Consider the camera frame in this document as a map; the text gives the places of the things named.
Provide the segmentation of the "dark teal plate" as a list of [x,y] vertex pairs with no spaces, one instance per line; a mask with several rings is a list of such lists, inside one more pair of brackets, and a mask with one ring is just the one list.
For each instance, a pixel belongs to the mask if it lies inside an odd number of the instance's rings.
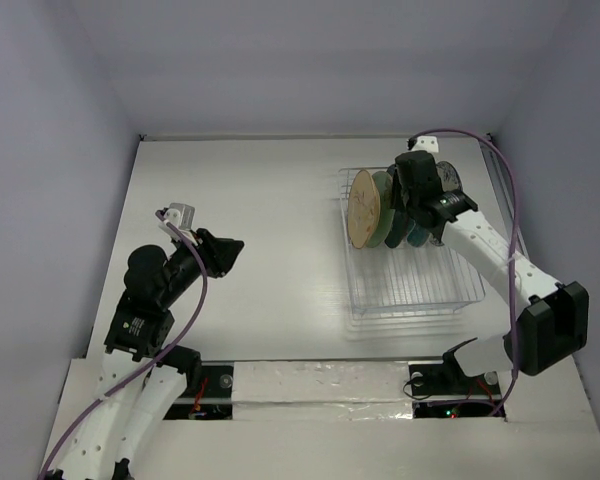
[[395,170],[395,164],[392,164],[387,169],[387,173],[391,176],[392,180],[390,206],[393,209],[394,216],[390,231],[387,237],[385,238],[384,243],[387,247],[391,249],[398,247],[409,232],[409,217],[404,209],[404,204],[399,199],[399,179],[397,174],[395,173]]

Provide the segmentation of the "red plate with teal flower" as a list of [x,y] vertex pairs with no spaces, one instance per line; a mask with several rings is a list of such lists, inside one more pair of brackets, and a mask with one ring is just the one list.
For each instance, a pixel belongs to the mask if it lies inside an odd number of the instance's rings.
[[418,225],[413,219],[407,222],[406,242],[414,248],[425,246],[430,239],[430,232]]

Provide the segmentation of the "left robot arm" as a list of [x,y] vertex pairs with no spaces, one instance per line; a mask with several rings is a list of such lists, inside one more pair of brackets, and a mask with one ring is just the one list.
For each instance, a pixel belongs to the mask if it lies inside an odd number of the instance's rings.
[[172,254],[144,245],[129,255],[94,398],[61,435],[40,478],[133,478],[174,401],[204,389],[199,352],[166,341],[170,308],[196,280],[224,277],[244,243],[203,228],[171,234]]

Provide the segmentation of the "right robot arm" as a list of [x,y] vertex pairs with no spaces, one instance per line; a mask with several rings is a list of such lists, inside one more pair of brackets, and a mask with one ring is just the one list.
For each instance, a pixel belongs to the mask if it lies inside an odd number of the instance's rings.
[[467,260],[509,307],[508,332],[469,340],[446,354],[440,379],[448,390],[462,392],[491,371],[536,376],[586,345],[588,291],[536,267],[470,196],[444,190],[431,153],[396,158],[394,195],[410,219]]

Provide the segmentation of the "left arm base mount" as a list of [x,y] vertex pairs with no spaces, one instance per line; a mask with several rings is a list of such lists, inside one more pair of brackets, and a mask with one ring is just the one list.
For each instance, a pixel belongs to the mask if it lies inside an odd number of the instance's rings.
[[164,416],[165,420],[231,420],[234,364],[205,362],[198,386],[177,398]]

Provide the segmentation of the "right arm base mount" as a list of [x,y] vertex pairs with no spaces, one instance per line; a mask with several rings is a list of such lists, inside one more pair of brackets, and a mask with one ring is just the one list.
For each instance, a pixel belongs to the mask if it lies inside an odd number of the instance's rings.
[[500,404],[498,383],[489,385],[484,374],[470,377],[460,368],[456,352],[468,343],[444,352],[438,363],[409,364],[402,392],[412,401],[416,419],[484,418]]

